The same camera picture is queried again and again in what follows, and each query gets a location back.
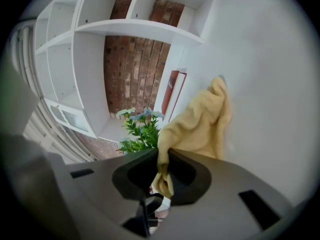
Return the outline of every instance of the black slot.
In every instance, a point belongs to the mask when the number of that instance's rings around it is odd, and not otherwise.
[[[86,176],[89,174],[93,174],[93,173],[94,173],[94,171],[91,169],[83,169],[83,170],[76,170],[76,171],[70,172],[71,177],[74,179],[79,178],[79,177],[83,177],[83,176]]]
[[[250,210],[262,230],[266,230],[277,221],[280,217],[262,200],[254,191],[248,190],[239,193],[240,198]]]

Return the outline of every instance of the green plant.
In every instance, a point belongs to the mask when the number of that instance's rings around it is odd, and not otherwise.
[[[158,117],[164,115],[159,112],[154,112],[150,108],[145,108],[142,114],[137,116],[130,116],[135,109],[122,110],[117,115],[123,115],[126,121],[122,127],[128,130],[137,139],[125,139],[121,141],[120,151],[124,153],[132,153],[150,148],[157,148],[159,130],[156,127]]]

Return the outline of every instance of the yellow cloth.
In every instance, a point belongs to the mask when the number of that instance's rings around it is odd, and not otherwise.
[[[175,148],[204,156],[224,158],[224,130],[231,120],[231,106],[225,82],[216,77],[207,90],[194,97],[185,111],[163,127],[158,138],[158,173],[155,189],[167,198],[174,194],[168,174],[168,149]]]

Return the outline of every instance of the red book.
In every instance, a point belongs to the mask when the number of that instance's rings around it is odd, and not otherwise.
[[[168,82],[168,85],[165,90],[165,94],[164,94],[164,98],[163,98],[163,102],[162,102],[162,106],[161,106],[161,113],[164,115],[166,114],[168,104],[169,104],[172,92],[174,90],[174,86],[175,86],[178,74],[179,74],[179,70],[172,70],[171,71],[171,75],[170,75],[169,82]]]
[[[171,94],[171,98],[170,98],[170,101],[169,101],[169,104],[168,104],[168,107],[166,109],[166,113],[165,113],[165,116],[163,119],[166,122],[170,122],[170,120],[172,118],[172,115],[173,115],[173,112],[176,108],[176,104],[179,99],[182,87],[184,86],[186,76],[187,76],[186,73],[179,72],[179,74],[175,80],[175,84],[174,84],[174,88],[173,88],[173,91]]]

